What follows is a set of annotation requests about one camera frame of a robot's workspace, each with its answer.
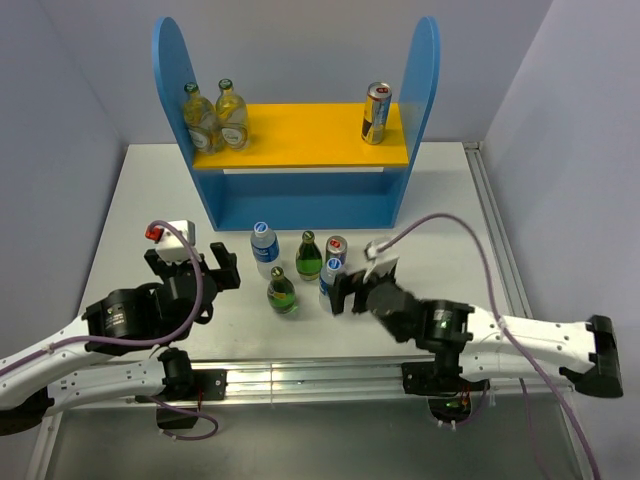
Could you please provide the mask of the Pocari Sweat plastic bottle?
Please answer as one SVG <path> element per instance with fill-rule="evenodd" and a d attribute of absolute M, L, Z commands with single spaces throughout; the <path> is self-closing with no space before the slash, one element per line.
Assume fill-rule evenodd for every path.
<path fill-rule="evenodd" d="M 271 270 L 280 265 L 280 248 L 275 231 L 266 222 L 257 222 L 251 233 L 250 245 L 258 272 L 270 281 Z"/>
<path fill-rule="evenodd" d="M 334 285 L 336 276 L 344 271 L 344 265 L 337 257 L 331 257 L 320 271 L 319 304 L 329 314 L 332 313 L 329 290 Z"/>

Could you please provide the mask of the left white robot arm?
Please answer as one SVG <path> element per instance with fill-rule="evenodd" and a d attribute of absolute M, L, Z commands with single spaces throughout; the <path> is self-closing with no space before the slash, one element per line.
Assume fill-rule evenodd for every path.
<path fill-rule="evenodd" d="M 1 361 L 1 433 L 22 433 L 47 416 L 126 396 L 145 401 L 190 400 L 197 381 L 186 352 L 172 347 L 190 333 L 187 318 L 205 325 L 213 301 L 241 284 L 237 256 L 221 242 L 210 249 L 218 263 L 144 258 L 158 281 L 118 289 L 47 339 Z"/>

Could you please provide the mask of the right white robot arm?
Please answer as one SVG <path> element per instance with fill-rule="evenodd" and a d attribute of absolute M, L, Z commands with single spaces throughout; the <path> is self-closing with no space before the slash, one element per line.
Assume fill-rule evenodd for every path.
<path fill-rule="evenodd" d="M 614 326 L 606 316 L 570 323 L 496 318 L 466 303 L 418 299 L 397 285 L 393 268 L 340 273 L 328 295 L 333 314 L 342 314 L 353 296 L 353 312 L 371 313 L 396 342 L 412 341 L 433 354 L 433 362 L 414 376 L 418 394 L 539 375 L 565 380 L 586 396 L 623 395 Z"/>

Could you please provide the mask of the Red Bull can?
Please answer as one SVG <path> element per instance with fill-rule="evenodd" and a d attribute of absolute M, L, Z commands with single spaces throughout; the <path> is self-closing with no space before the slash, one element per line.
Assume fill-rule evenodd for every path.
<path fill-rule="evenodd" d="M 361 130 L 361 137 L 368 144 L 383 141 L 391 99 L 392 90 L 387 83 L 373 82 L 368 86 Z"/>
<path fill-rule="evenodd" d="M 339 235 L 330 236 L 325 245 L 325 261 L 328 262 L 332 258 L 340 260 L 342 265 L 346 264 L 348 251 L 348 243 L 346 239 Z"/>

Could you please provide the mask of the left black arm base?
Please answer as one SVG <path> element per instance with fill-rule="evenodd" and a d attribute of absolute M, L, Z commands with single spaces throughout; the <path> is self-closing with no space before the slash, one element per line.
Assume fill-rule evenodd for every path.
<path fill-rule="evenodd" d="M 219 423 L 206 414 L 206 401 L 222 401 L 227 386 L 224 369 L 195 370 L 193 382 L 178 393 L 166 393 L 155 397 L 137 395 L 136 404 L 148 404 L 156 408 L 156 424 L 162 435 L 175 441 L 198 441 L 211 438 L 219 430 Z M 207 433 L 190 434 L 199 420 L 210 423 Z"/>

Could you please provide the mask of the green glass bottle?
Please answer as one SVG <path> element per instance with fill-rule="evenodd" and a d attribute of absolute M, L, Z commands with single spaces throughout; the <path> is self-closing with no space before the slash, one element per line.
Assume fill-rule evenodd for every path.
<path fill-rule="evenodd" d="M 296 253 L 296 270 L 303 280 L 312 281 L 319 277 L 322 265 L 323 258 L 315 243 L 315 234 L 306 230 Z"/>
<path fill-rule="evenodd" d="M 271 308 L 279 314 L 286 314 L 296 308 L 295 287 L 280 266 L 273 267 L 271 280 L 267 287 L 267 299 Z"/>

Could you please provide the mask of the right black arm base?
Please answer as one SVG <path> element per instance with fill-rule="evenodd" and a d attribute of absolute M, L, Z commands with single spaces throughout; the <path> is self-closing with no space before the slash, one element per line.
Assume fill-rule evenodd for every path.
<path fill-rule="evenodd" d="M 470 382 L 461 377 L 437 376 L 434 362 L 404 362 L 401 372 L 404 393 L 427 399 L 438 428 L 455 431 L 467 425 L 488 401 L 488 380 Z"/>

